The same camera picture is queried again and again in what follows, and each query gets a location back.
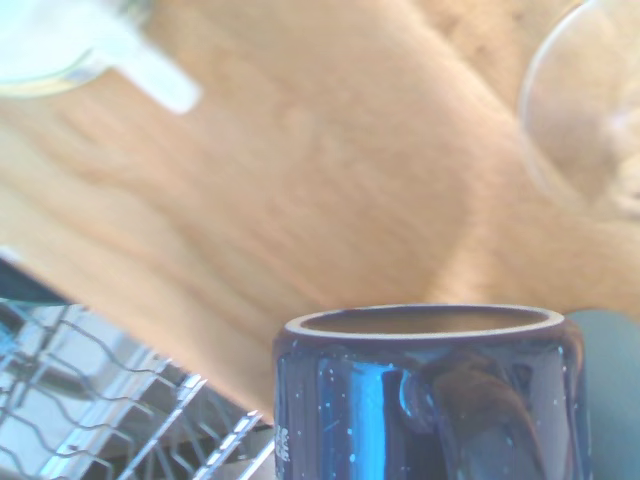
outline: mug handle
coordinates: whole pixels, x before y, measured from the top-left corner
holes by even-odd
[[[535,426],[515,390],[458,366],[406,374],[401,404],[417,433],[437,432],[448,478],[547,480]]]
[[[76,7],[75,22],[93,29],[95,54],[156,102],[175,114],[191,110],[201,87],[139,30],[94,2]]]

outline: wood grain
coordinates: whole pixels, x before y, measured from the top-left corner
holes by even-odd
[[[552,14],[504,3],[161,1],[151,35],[204,101],[174,117],[108,74],[0,102],[0,244],[265,411],[271,340],[303,313],[640,313],[637,232],[558,210],[522,166],[511,112],[547,27],[519,29]]]

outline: clear glass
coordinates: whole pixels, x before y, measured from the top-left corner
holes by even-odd
[[[525,76],[526,160],[556,201],[640,219],[640,2],[591,0],[547,37]]]
[[[134,25],[143,24],[151,12],[151,0],[101,0],[99,3],[120,12]],[[104,73],[109,65],[94,52],[87,50],[66,68],[34,78],[0,80],[0,96],[35,97],[52,95],[83,85]]]

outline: wire rack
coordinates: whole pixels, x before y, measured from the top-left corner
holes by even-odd
[[[0,302],[2,479],[246,480],[260,417],[82,306]]]

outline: blue mug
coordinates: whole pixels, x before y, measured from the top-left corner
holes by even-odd
[[[274,342],[279,480],[589,480],[584,344],[547,310],[396,305]]]

